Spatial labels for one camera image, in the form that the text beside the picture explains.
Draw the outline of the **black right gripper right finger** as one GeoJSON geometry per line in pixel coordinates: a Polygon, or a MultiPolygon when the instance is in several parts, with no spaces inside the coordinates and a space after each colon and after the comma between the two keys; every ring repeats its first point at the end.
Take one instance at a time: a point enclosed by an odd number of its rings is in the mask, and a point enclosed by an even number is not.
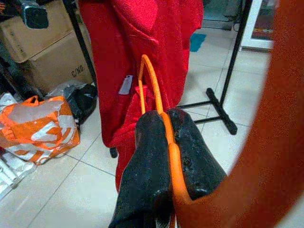
{"type": "Polygon", "coordinates": [[[191,199],[211,194],[226,178],[191,116],[177,108],[168,111],[180,149],[182,173],[191,199]]]}

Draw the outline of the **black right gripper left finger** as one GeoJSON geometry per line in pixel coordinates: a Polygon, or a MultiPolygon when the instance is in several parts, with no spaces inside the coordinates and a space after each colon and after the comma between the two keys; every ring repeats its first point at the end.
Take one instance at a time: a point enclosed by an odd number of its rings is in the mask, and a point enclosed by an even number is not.
{"type": "Polygon", "coordinates": [[[123,171],[111,228],[168,228],[173,210],[168,143],[156,111],[141,116],[123,171]]]}

